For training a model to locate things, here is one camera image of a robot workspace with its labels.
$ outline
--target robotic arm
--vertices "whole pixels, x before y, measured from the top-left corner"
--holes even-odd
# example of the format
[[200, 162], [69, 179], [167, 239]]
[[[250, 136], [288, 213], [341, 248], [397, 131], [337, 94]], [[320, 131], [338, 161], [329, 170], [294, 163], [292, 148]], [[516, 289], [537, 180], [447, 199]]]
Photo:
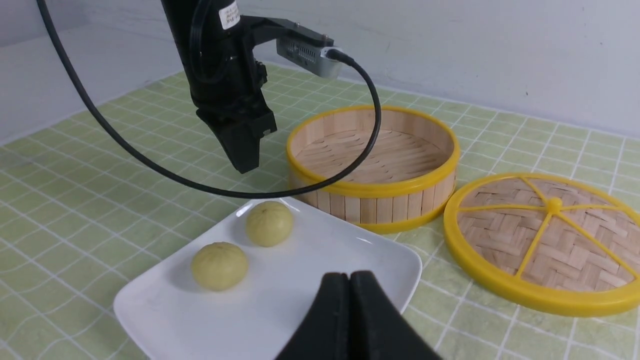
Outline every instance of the robotic arm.
[[162, 0], [189, 81], [196, 114], [240, 173], [259, 165], [260, 139], [277, 130], [260, 88], [266, 67], [256, 45], [276, 40], [278, 54], [315, 75], [336, 78], [333, 40], [283, 19], [240, 16], [235, 0]]
[[280, 192], [246, 193], [214, 188], [158, 165], [129, 144], [102, 116], [84, 89], [60, 41], [46, 0], [35, 0], [51, 43], [69, 79], [98, 124], [133, 158], [184, 186], [240, 199], [274, 199], [313, 192], [340, 181], [367, 158], [382, 125], [380, 99], [373, 81], [357, 62], [333, 47], [333, 40], [282, 19], [240, 16], [233, 0], [162, 0], [186, 72], [196, 114], [214, 132], [233, 166], [245, 173], [258, 166], [260, 139], [276, 131], [273, 112], [260, 88], [266, 67], [253, 57], [256, 45], [276, 39], [278, 54], [318, 76], [335, 78], [340, 63], [365, 80], [374, 107], [374, 125], [362, 153], [338, 174], [316, 184]]

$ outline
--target black cable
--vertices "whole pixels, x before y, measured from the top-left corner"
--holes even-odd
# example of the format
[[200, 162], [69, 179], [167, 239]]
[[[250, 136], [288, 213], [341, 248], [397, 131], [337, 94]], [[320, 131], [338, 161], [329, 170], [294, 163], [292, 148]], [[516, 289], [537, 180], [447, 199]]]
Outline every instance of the black cable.
[[109, 122], [102, 116], [100, 111], [98, 111], [98, 109], [95, 107], [93, 101], [91, 100], [86, 90], [84, 89], [82, 82], [78, 78], [76, 70], [71, 64], [71, 61], [67, 56], [67, 52], [65, 51], [65, 48], [62, 46], [60, 37], [58, 36], [58, 32], [56, 31], [56, 28], [53, 24], [53, 20], [51, 19], [51, 14], [49, 13], [49, 9], [47, 8], [47, 4], [45, 0], [36, 0], [36, 2], [38, 3], [40, 15], [42, 16], [42, 20], [49, 34], [49, 38], [51, 38], [53, 47], [56, 49], [56, 52], [58, 53], [58, 57], [60, 58], [62, 65], [65, 67], [65, 70], [67, 71], [69, 79], [71, 80], [74, 87], [76, 88], [76, 91], [78, 92], [78, 95], [80, 95], [80, 98], [82, 99], [84, 105], [87, 107], [89, 112], [93, 115], [93, 117], [95, 117], [95, 120], [97, 120], [98, 124], [100, 124], [100, 126], [102, 126], [102, 128], [107, 132], [107, 134], [109, 134], [109, 136], [112, 137], [112, 139], [114, 139], [115, 142], [118, 143], [118, 145], [120, 145], [123, 149], [125, 149], [131, 156], [133, 156], [138, 161], [140, 161], [141, 163], [143, 163], [153, 171], [157, 172], [158, 174], [161, 174], [177, 183], [183, 184], [184, 186], [188, 186], [190, 188], [211, 193], [214, 195], [235, 197], [239, 199], [275, 199], [279, 197], [297, 196], [304, 193], [313, 192], [318, 189], [324, 188], [325, 186], [336, 183], [337, 181], [340, 181], [341, 179], [343, 179], [344, 177], [352, 173], [352, 171], [354, 171], [358, 166], [360, 166], [360, 164], [367, 158], [367, 156], [373, 149], [373, 145], [375, 144], [376, 139], [378, 138], [378, 133], [380, 132], [380, 126], [382, 125], [382, 109], [380, 106], [380, 99], [378, 98], [378, 92], [376, 91], [376, 87], [373, 85], [373, 81], [371, 80], [369, 75], [366, 73], [366, 71], [361, 66], [359, 66], [355, 60], [353, 60], [352, 58], [350, 58], [349, 56], [347, 56], [346, 54], [340, 51], [330, 50], [328, 51], [327, 56], [329, 56], [334, 60], [345, 63], [350, 67], [353, 67], [362, 76], [364, 81], [367, 83], [367, 87], [369, 87], [369, 91], [371, 92], [371, 97], [373, 99], [373, 106], [375, 111], [375, 123], [373, 125], [373, 131], [371, 132], [371, 137], [369, 138], [369, 142], [367, 142], [367, 145], [365, 146], [364, 150], [356, 158], [356, 160], [352, 162], [352, 164], [347, 166], [344, 170], [340, 171], [338, 174], [335, 174], [334, 176], [324, 181], [321, 181], [319, 183], [305, 186], [303, 188], [297, 188], [297, 189], [286, 190], [281, 192], [268, 192], [268, 193], [235, 192], [231, 190], [213, 188], [211, 186], [207, 186], [204, 184], [196, 183], [189, 179], [185, 179], [184, 177], [174, 174], [173, 172], [154, 163], [148, 157], [142, 155], [133, 146], [131, 146], [126, 140], [124, 140], [120, 136], [120, 134], [118, 134], [118, 132], [115, 131], [115, 129], [113, 129], [113, 127], [111, 127]]

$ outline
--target woven bamboo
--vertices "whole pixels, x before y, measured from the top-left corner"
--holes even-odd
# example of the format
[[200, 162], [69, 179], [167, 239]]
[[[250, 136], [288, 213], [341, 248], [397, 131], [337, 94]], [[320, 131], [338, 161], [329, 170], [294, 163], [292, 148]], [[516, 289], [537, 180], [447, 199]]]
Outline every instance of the woven bamboo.
[[[552, 202], [560, 207], [551, 209]], [[473, 249], [524, 281], [598, 292], [627, 285], [640, 273], [640, 227], [585, 189], [501, 179], [471, 191], [460, 206], [458, 226]]]
[[[297, 128], [287, 144], [292, 187], [326, 179], [352, 163], [371, 135], [373, 115], [369, 106], [348, 108]], [[373, 150], [354, 172], [300, 199], [378, 233], [407, 230], [437, 216], [456, 183], [460, 151], [451, 130], [429, 115], [401, 108], [384, 108], [382, 120]], [[424, 221], [410, 222], [416, 219]], [[385, 224], [404, 225], [375, 226]]]

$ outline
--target black mechanical part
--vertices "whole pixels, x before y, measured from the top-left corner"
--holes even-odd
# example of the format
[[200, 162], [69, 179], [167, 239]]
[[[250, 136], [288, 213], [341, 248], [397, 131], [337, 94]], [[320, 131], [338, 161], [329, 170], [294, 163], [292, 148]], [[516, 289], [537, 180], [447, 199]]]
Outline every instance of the black mechanical part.
[[276, 360], [441, 360], [389, 301], [371, 271], [323, 276], [311, 308]]
[[[154, 163], [151, 159], [144, 156], [141, 152], [139, 152], [133, 146], [131, 146], [131, 144], [129, 144], [126, 140], [124, 140], [122, 136], [120, 136], [120, 134], [118, 134], [118, 132], [115, 131], [115, 129], [113, 129], [111, 124], [109, 124], [109, 122], [104, 118], [104, 116], [102, 116], [100, 111], [94, 105], [93, 101], [91, 100], [91, 97], [87, 94], [87, 91], [84, 88], [82, 81], [79, 79], [76, 70], [71, 64], [71, 61], [69, 60], [67, 52], [64, 46], [62, 45], [62, 42], [60, 41], [60, 37], [58, 36], [58, 32], [56, 31], [56, 27], [53, 23], [53, 20], [51, 19], [51, 14], [49, 13], [49, 9], [47, 7], [46, 1], [36, 0], [36, 3], [38, 4], [38, 9], [40, 10], [40, 15], [42, 16], [42, 21], [45, 25], [47, 33], [49, 34], [51, 43], [53, 44], [53, 47], [55, 48], [56, 53], [58, 54], [58, 58], [60, 59], [60, 62], [62, 62], [62, 65], [67, 71], [69, 80], [71, 80], [73, 86], [76, 88], [76, 91], [78, 92], [78, 95], [82, 99], [84, 105], [87, 107], [87, 110], [93, 115], [93, 117], [95, 117], [98, 124], [107, 132], [107, 134], [112, 139], [114, 139], [114, 141], [119, 146], [121, 146], [125, 151], [127, 151], [133, 158], [140, 161], [145, 166], [157, 172], [158, 174], [161, 174], [162, 176], [165, 176], [168, 179], [171, 179], [184, 186], [187, 186], [196, 190], [200, 190], [202, 192], [211, 193], [214, 195], [235, 197], [240, 199], [274, 199], [279, 197], [293, 197], [293, 196], [301, 195], [307, 192], [313, 192], [318, 189], [324, 188], [325, 186], [328, 186], [333, 183], [336, 183], [337, 181], [340, 181], [341, 179], [343, 179], [344, 177], [352, 173], [352, 171], [354, 171], [354, 169], [356, 169], [356, 167], [358, 167], [367, 158], [369, 153], [371, 153], [371, 150], [373, 149], [373, 145], [375, 144], [375, 141], [378, 138], [378, 133], [380, 132], [380, 127], [382, 123], [382, 109], [380, 105], [380, 98], [378, 97], [378, 92], [376, 91], [376, 87], [374, 86], [373, 81], [371, 80], [371, 77], [369, 77], [366, 71], [361, 66], [359, 66], [359, 64], [357, 64], [357, 62], [354, 59], [350, 58], [349, 56], [347, 56], [346, 54], [338, 50], [331, 49], [327, 52], [326, 57], [336, 61], [340, 61], [350, 67], [353, 67], [362, 76], [364, 81], [367, 83], [367, 87], [371, 92], [371, 97], [373, 100], [373, 106], [374, 106], [374, 112], [375, 112], [375, 116], [374, 116], [375, 123], [371, 133], [371, 137], [369, 138], [369, 141], [367, 142], [367, 145], [365, 146], [362, 153], [356, 158], [356, 160], [354, 160], [354, 162], [352, 162], [352, 164], [348, 165], [345, 169], [340, 171], [338, 174], [335, 174], [334, 176], [331, 176], [330, 178], [324, 181], [321, 181], [319, 183], [304, 186], [302, 188], [281, 191], [281, 192], [267, 192], [267, 193], [235, 192], [231, 190], [224, 190], [224, 189], [214, 188], [204, 184], [196, 183], [192, 180], [186, 179], [178, 174], [175, 174], [165, 169], [164, 167], [158, 165], [157, 163]], [[229, 1], [228, 0], [211, 0], [210, 6], [212, 6], [211, 4], [216, 4], [216, 3], [227, 4], [229, 3]], [[255, 59], [253, 59], [253, 54], [250, 51], [247, 53], [247, 51], [244, 50], [244, 49], [247, 49], [247, 46], [244, 46], [244, 45], [253, 43], [253, 46], [255, 46], [256, 44], [258, 44], [258, 41], [268, 41], [269, 38], [278, 36], [278, 34], [281, 34], [281, 33], [288, 33], [289, 36], [306, 39], [311, 42], [314, 42], [315, 44], [320, 44], [317, 41], [330, 41], [330, 40], [325, 39], [321, 35], [318, 35], [317, 37], [314, 38], [314, 36], [310, 36], [312, 31], [307, 29], [300, 30], [298, 29], [299, 28], [298, 26], [296, 26], [294, 23], [289, 22], [287, 20], [247, 17], [248, 20], [246, 22], [243, 22], [242, 18], [244, 17], [240, 17], [240, 21], [238, 22], [239, 25], [236, 24], [235, 26], [232, 26], [231, 28], [228, 28], [225, 31], [217, 32], [218, 35], [220, 35], [221, 33], [226, 36], [226, 38], [223, 38], [223, 40], [221, 40], [226, 44], [225, 45], [226, 47], [216, 42], [213, 44], [208, 43], [205, 40], [203, 40], [202, 42], [202, 45], [204, 45], [203, 48], [206, 48], [207, 46], [211, 46], [212, 49], [214, 48], [235, 49], [235, 51], [237, 51], [237, 54], [243, 54], [244, 56], [244, 58], [242, 59], [229, 58], [229, 60], [236, 61], [235, 63], [237, 64], [236, 69], [231, 71], [231, 76], [239, 76], [238, 79], [236, 78], [227, 79], [227, 81], [231, 82], [233, 86], [236, 86], [235, 88], [230, 90], [230, 93], [235, 94], [236, 96], [239, 96], [239, 97], [234, 97], [234, 98], [225, 97], [225, 94], [227, 93], [227, 89], [225, 89], [224, 86], [221, 87], [221, 84], [219, 83], [217, 84], [217, 86], [212, 86], [210, 82], [213, 82], [213, 81], [211, 80], [211, 78], [207, 79], [207, 74], [204, 74], [204, 75], [201, 74], [199, 78], [204, 77], [205, 81], [199, 81], [195, 77], [195, 73], [191, 69], [191, 65], [190, 65], [191, 60], [185, 57], [184, 51], [185, 49], [188, 49], [185, 45], [185, 41], [186, 41], [184, 38], [184, 35], [186, 34], [185, 28], [187, 23], [190, 24], [190, 22], [188, 22], [187, 19], [194, 17], [196, 15], [195, 13], [195, 10], [196, 10], [195, 8], [197, 6], [196, 1], [195, 0], [163, 0], [163, 6], [165, 9], [165, 12], [167, 13], [170, 27], [172, 28], [176, 46], [179, 49], [180, 58], [183, 61], [183, 66], [188, 76], [189, 87], [191, 89], [192, 98], [194, 99], [194, 103], [196, 104], [196, 106], [199, 107], [198, 109], [200, 111], [199, 116], [201, 116], [201, 118], [204, 117], [205, 119], [208, 119], [211, 116], [210, 123], [214, 128], [214, 132], [215, 132], [215, 129], [218, 129], [218, 133], [222, 134], [222, 137], [224, 138], [222, 143], [223, 143], [223, 146], [227, 146], [225, 148], [225, 151], [233, 152], [234, 149], [237, 148], [234, 142], [239, 142], [241, 144], [249, 143], [249, 146], [246, 147], [246, 150], [244, 150], [244, 148], [243, 150], [246, 151], [247, 153], [250, 153], [250, 155], [240, 155], [240, 156], [242, 158], [251, 158], [252, 156], [254, 156], [251, 154], [255, 154], [255, 150], [259, 148], [259, 139], [257, 140], [255, 138], [248, 138], [246, 136], [248, 134], [251, 134], [254, 136], [255, 135], [260, 136], [259, 134], [260, 134], [261, 127], [263, 129], [268, 127], [269, 130], [271, 130], [275, 128], [275, 125], [273, 125], [273, 127], [270, 126], [270, 124], [273, 122], [273, 112], [271, 112], [271, 110], [269, 110], [266, 107], [266, 105], [264, 106], [262, 105], [264, 104], [264, 98], [262, 97], [262, 93], [259, 89], [259, 87], [262, 86], [262, 83], [264, 83], [264, 80], [266, 79], [266, 71], [264, 71], [265, 68], [262, 64], [257, 63]], [[217, 9], [222, 8], [222, 6], [214, 6], [214, 7]], [[205, 22], [203, 22], [202, 28], [200, 30], [202, 31], [201, 35], [203, 37], [207, 33], [204, 24]], [[298, 30], [291, 33], [288, 28], [289, 26], [292, 26], [293, 28], [296, 28]], [[265, 29], [264, 30], [265, 33], [260, 33], [261, 31], [259, 30], [261, 28]], [[245, 66], [244, 68], [240, 65], [239, 62], [237, 62], [240, 60], [244, 61], [244, 66]], [[204, 68], [207, 68], [207, 64], [208, 64], [207, 61], [208, 60], [203, 60], [202, 62], [204, 65]], [[258, 100], [259, 99], [262, 99], [262, 100], [255, 102], [256, 97], [258, 97]], [[249, 111], [246, 108], [240, 109], [238, 107], [233, 107], [231, 105], [228, 105], [227, 103], [225, 103], [225, 101], [222, 101], [221, 99], [228, 100], [229, 101], [228, 104], [235, 104], [236, 102], [247, 101], [248, 103], [257, 104], [257, 105], [255, 106], [256, 108]], [[256, 114], [260, 114], [259, 119], [262, 119], [262, 122], [258, 121], [258, 123], [260, 124], [252, 128], [251, 124], [247, 124], [249, 123], [249, 120], [248, 120], [250, 119], [249, 116], [239, 115], [239, 113], [232, 113], [231, 110], [239, 111], [239, 113], [242, 113], [242, 114], [251, 113], [253, 114], [253, 116], [256, 116]]]

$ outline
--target yellow rim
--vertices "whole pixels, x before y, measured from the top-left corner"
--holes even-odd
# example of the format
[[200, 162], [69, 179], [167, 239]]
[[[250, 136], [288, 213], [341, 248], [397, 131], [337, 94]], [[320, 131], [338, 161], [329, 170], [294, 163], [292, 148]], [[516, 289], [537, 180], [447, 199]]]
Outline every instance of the yellow rim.
[[[591, 192], [594, 195], [597, 195], [611, 204], [611, 206], [600, 206], [601, 208], [613, 208], [619, 211], [623, 211], [627, 214], [636, 224], [640, 224], [640, 216], [630, 207], [620, 202], [618, 199], [615, 199], [609, 194], [600, 191], [598, 189], [592, 188], [590, 186], [571, 181], [569, 179], [565, 179], [563, 177], [557, 177], [546, 174], [519, 174], [519, 173], [511, 173], [511, 174], [499, 174], [495, 176], [486, 177], [483, 179], [479, 179], [477, 181], [473, 181], [460, 190], [458, 190], [447, 203], [444, 210], [444, 231], [445, 231], [445, 240], [449, 251], [451, 252], [452, 257], [458, 262], [460, 267], [466, 271], [473, 279], [475, 279], [479, 284], [483, 285], [485, 288], [490, 291], [508, 299], [510, 301], [516, 302], [517, 304], [521, 304], [523, 306], [529, 307], [531, 309], [535, 309], [538, 311], [544, 311], [546, 313], [553, 313], [557, 315], [564, 316], [606, 316], [613, 315], [616, 313], [622, 313], [624, 311], [631, 310], [640, 304], [640, 279], [638, 278], [638, 274], [634, 271], [630, 266], [628, 266], [625, 262], [623, 262], [620, 258], [616, 257], [605, 248], [599, 241], [594, 239], [590, 234], [586, 233], [581, 227], [577, 224], [573, 224], [571, 220], [569, 220], [568, 224], [573, 226], [582, 233], [587, 239], [593, 241], [596, 245], [598, 245], [601, 249], [603, 249], [608, 255], [612, 256], [612, 258], [619, 262], [619, 264], [625, 267], [629, 272], [634, 275], [636, 278], [624, 285], [622, 287], [602, 292], [572, 292], [566, 290], [556, 290], [551, 288], [546, 288], [543, 286], [535, 285], [530, 282], [526, 282], [521, 280], [518, 274], [509, 275], [502, 270], [499, 270], [491, 263], [489, 263], [485, 258], [480, 256], [466, 241], [464, 235], [460, 231], [458, 227], [458, 212], [459, 211], [472, 211], [472, 210], [480, 210], [480, 209], [490, 209], [497, 208], [498, 205], [494, 206], [481, 206], [476, 208], [460, 208], [460, 202], [473, 190], [476, 188], [486, 185], [488, 183], [492, 183], [494, 181], [509, 179], [509, 178], [520, 178], [523, 179], [535, 192], [539, 192], [539, 190], [533, 186], [527, 179], [543, 179], [550, 181], [557, 181], [559, 183], [566, 183], [576, 188], [580, 188], [582, 190], [586, 190]], [[547, 199], [542, 197], [545, 204], [547, 204]], [[532, 206], [521, 206], [521, 205], [512, 205], [512, 206], [499, 206], [500, 208], [538, 208], [540, 207], [532, 207]], [[568, 210], [572, 208], [577, 208], [579, 206], [567, 206], [561, 208], [561, 210]], [[598, 205], [592, 205], [590, 208], [597, 208]], [[566, 217], [560, 216], [563, 220], [567, 221]], [[544, 230], [545, 224], [548, 223], [549, 215], [545, 219], [545, 223], [541, 227], [541, 230]], [[541, 231], [538, 231], [538, 234], [533, 240], [529, 251], [532, 252], [536, 240], [540, 237]], [[526, 257], [531, 256], [531, 254], [527, 253], [524, 261], [526, 261]]]
[[[293, 141], [293, 138], [296, 136], [296, 134], [298, 134], [298, 132], [302, 128], [309, 125], [310, 123], [331, 114], [365, 109], [373, 109], [373, 106], [362, 105], [327, 111], [325, 113], [318, 114], [310, 119], [305, 120], [291, 132], [291, 134], [289, 135], [289, 139], [287, 140], [287, 161], [289, 162], [292, 170], [295, 171], [296, 175], [302, 181], [307, 184], [315, 184], [319, 183], [320, 181], [326, 180], [327, 178], [305, 168], [295, 158], [295, 156], [291, 152], [291, 142]], [[382, 110], [399, 111], [415, 116], [420, 116], [440, 126], [444, 131], [446, 131], [454, 144], [451, 157], [449, 157], [449, 159], [444, 164], [442, 164], [442, 166], [438, 167], [434, 171], [419, 177], [415, 177], [413, 179], [398, 181], [396, 183], [389, 184], [359, 184], [349, 183], [346, 181], [338, 181], [337, 183], [331, 184], [324, 188], [325, 191], [350, 197], [394, 197], [398, 195], [406, 195], [407, 193], [418, 192], [426, 188], [435, 186], [437, 183], [451, 174], [451, 172], [456, 170], [456, 165], [458, 164], [458, 160], [460, 159], [460, 144], [458, 143], [458, 139], [456, 138], [453, 131], [451, 131], [451, 129], [449, 129], [449, 127], [447, 127], [442, 121], [432, 117], [431, 115], [427, 115], [425, 113], [421, 113], [419, 111], [411, 109], [400, 108], [397, 106], [383, 106]]]

